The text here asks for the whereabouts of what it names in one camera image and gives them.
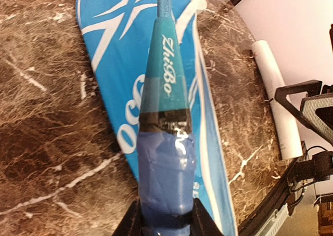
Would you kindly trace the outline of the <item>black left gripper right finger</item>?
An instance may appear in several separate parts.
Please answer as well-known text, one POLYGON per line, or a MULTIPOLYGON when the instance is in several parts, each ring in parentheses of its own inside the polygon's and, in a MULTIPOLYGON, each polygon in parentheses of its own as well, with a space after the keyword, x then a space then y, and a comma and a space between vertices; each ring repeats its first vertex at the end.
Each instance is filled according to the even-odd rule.
POLYGON ((191 235, 223 236, 199 198, 194 198, 191 214, 191 235))

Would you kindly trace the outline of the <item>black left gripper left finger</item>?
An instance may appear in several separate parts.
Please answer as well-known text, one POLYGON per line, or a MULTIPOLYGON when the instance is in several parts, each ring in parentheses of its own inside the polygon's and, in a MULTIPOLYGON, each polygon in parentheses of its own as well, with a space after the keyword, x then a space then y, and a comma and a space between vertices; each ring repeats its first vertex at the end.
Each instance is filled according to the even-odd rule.
POLYGON ((134 200, 112 236, 141 236, 142 213, 139 200, 134 200))

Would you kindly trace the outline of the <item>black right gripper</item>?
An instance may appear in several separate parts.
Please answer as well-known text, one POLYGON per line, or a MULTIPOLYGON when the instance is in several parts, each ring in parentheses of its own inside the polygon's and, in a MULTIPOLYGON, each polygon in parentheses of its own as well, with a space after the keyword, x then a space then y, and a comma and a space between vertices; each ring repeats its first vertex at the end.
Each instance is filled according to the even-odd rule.
POLYGON ((306 82, 279 87, 275 91, 274 100, 281 104, 306 128, 311 129, 325 140, 332 140, 332 94, 333 85, 323 85, 322 81, 306 82), (303 98, 300 110, 290 101, 288 95, 306 92, 312 97, 303 98))

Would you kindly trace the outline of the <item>blue badminton racket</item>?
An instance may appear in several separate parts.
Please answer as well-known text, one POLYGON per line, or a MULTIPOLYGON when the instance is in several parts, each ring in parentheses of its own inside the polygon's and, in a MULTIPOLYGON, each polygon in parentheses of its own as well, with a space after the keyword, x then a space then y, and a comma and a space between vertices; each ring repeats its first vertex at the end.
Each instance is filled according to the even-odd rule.
POLYGON ((158 0, 139 115, 143 235, 189 235, 195 143, 171 0, 158 0))

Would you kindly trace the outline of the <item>blue racket bag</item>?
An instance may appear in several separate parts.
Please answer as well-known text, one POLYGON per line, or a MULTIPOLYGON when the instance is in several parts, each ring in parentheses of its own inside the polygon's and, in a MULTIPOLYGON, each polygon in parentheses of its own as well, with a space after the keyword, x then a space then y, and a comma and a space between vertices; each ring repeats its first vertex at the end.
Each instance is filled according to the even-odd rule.
MULTIPOLYGON (((76 0, 76 18, 121 151, 138 177, 138 116, 157 0, 76 0)), ((172 0, 196 142, 193 196, 224 235, 237 235, 221 136, 193 0, 172 0)))

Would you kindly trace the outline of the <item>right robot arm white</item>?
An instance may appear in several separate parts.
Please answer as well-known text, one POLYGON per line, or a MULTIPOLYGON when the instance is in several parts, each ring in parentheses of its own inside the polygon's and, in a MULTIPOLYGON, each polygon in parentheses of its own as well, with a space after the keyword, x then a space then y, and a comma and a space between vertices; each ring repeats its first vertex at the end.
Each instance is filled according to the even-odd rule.
MULTIPOLYGON (((332 144, 332 86, 319 80, 310 80, 294 85, 279 87, 274 100, 289 111, 306 128, 332 144), (288 95, 306 92, 297 109, 287 100, 288 95)), ((314 182, 329 180, 332 175, 332 151, 324 150, 294 166, 294 180, 314 182)))

